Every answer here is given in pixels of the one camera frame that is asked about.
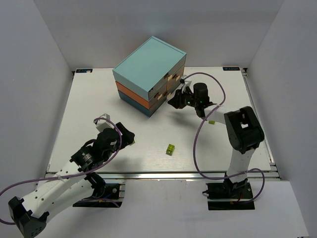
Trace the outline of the lime patterned lego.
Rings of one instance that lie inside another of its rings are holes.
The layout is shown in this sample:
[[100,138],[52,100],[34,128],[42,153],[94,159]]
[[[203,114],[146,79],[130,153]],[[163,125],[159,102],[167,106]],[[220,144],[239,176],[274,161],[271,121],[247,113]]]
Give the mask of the lime patterned lego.
[[166,149],[166,154],[169,155],[169,156],[172,156],[174,150],[175,150],[175,146],[172,145],[172,144],[169,144],[167,149]]

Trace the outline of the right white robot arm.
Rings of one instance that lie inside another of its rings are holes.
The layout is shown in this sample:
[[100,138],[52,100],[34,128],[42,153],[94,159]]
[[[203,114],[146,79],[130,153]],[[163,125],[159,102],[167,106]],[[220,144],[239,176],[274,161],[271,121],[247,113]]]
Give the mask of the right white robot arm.
[[[184,85],[175,91],[167,103],[176,109],[193,107],[201,119],[207,118],[206,108],[216,105],[210,101],[207,85],[204,83],[194,84],[194,91]],[[233,148],[225,176],[232,184],[245,183],[251,157],[264,140],[264,132],[254,110],[250,106],[235,111],[219,107],[211,114],[211,118],[226,126],[228,139]]]

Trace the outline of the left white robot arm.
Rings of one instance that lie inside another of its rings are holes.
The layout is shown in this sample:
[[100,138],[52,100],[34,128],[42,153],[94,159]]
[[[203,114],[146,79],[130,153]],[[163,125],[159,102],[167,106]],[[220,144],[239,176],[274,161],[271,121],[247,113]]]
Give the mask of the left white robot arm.
[[97,138],[88,140],[59,172],[45,179],[35,191],[10,199],[10,216],[23,237],[36,237],[49,220],[77,202],[108,199],[110,189],[96,170],[133,144],[135,134],[120,122],[101,121],[95,120]]

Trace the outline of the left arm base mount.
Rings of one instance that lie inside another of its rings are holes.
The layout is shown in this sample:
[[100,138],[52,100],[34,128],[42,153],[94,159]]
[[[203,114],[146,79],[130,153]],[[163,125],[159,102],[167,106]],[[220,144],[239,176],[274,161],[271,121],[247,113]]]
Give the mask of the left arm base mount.
[[73,207],[120,208],[125,195],[125,184],[105,181],[93,172],[85,177],[92,185],[92,195],[73,204]]

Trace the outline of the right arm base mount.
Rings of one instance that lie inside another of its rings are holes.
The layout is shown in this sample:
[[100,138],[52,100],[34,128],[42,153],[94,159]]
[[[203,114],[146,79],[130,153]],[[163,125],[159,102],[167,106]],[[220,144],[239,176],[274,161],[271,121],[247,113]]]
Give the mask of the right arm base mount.
[[255,210],[253,192],[248,179],[232,183],[227,178],[223,182],[206,184],[207,189],[202,192],[208,199],[208,210],[231,211],[231,210]]

